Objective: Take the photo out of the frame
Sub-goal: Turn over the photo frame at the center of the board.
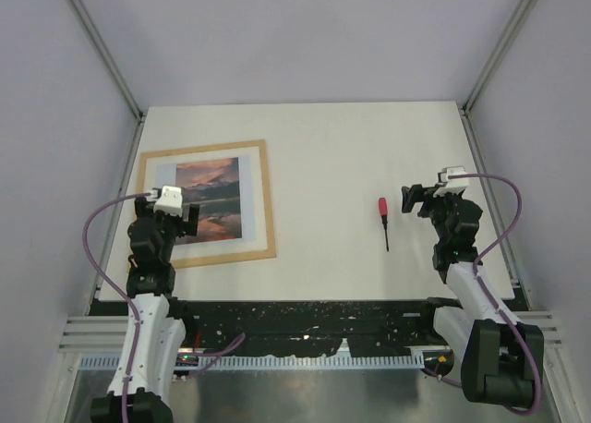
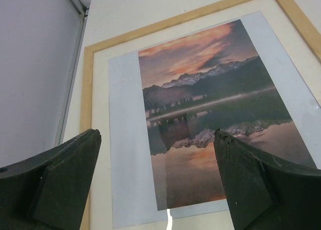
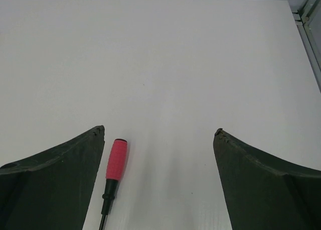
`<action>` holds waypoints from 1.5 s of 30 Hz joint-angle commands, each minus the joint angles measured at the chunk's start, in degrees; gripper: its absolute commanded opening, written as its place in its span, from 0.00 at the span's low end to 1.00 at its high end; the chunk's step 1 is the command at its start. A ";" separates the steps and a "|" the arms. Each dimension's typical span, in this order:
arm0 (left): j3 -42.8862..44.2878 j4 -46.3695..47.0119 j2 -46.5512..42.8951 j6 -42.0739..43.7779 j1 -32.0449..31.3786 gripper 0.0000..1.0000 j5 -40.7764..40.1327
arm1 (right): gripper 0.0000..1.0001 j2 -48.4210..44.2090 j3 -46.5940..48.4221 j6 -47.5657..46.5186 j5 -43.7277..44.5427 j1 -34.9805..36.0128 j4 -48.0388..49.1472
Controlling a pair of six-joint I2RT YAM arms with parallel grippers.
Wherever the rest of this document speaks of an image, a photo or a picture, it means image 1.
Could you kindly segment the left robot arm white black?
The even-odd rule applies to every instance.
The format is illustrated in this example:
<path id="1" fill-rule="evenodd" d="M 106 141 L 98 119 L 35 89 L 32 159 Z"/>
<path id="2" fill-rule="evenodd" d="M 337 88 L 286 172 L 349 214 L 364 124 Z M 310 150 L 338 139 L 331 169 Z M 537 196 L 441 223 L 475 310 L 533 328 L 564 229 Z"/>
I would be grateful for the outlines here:
<path id="1" fill-rule="evenodd" d="M 126 288 L 109 284 L 127 303 L 127 329 L 116 373 L 104 397 L 90 405 L 93 422 L 171 422 L 169 392 L 178 350 L 196 340 L 198 324 L 185 300 L 173 295 L 175 241 L 198 232 L 199 205 L 167 202 L 163 193 L 131 195 L 131 253 Z"/>

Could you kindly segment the red handled screwdriver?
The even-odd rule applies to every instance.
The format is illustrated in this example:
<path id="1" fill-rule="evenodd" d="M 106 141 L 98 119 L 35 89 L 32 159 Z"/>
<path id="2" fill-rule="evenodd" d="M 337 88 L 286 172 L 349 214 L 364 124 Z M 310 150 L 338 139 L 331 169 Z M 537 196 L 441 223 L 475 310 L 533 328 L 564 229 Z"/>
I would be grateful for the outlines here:
<path id="1" fill-rule="evenodd" d="M 379 198 L 378 208 L 379 208 L 379 214 L 380 214 L 382 228 L 384 231 L 386 251 L 389 252 L 390 246 L 389 246 L 389 238 L 388 238 L 388 204 L 387 204 L 387 200 L 385 198 Z"/>

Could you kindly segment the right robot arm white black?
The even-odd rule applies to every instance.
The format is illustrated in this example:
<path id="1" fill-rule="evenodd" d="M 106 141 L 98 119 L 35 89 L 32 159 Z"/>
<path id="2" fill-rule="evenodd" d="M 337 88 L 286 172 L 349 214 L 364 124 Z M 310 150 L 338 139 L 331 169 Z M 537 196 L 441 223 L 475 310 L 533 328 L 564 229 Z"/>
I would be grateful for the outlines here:
<path id="1" fill-rule="evenodd" d="M 517 415 L 541 404 L 545 339 L 496 294 L 475 246 L 481 208 L 462 187 L 413 185 L 402 189 L 402 212 L 418 207 L 438 236 L 433 267 L 457 300 L 431 299 L 432 312 L 417 322 L 430 344 L 443 339 L 460 366 L 460 386 L 472 403 L 500 405 Z"/>

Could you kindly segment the wooden picture frame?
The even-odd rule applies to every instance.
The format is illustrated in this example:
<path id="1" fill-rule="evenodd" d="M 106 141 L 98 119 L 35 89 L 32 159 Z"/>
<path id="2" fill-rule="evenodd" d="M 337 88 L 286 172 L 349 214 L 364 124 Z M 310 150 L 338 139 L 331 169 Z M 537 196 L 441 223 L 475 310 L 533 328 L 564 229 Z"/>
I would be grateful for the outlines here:
<path id="1" fill-rule="evenodd" d="M 176 166 L 224 158 L 239 158 L 242 237 L 177 245 L 172 252 L 176 269 L 205 267 L 276 256 L 271 185 L 266 142 L 263 139 L 145 151 L 139 156 L 137 191 L 175 185 Z"/>

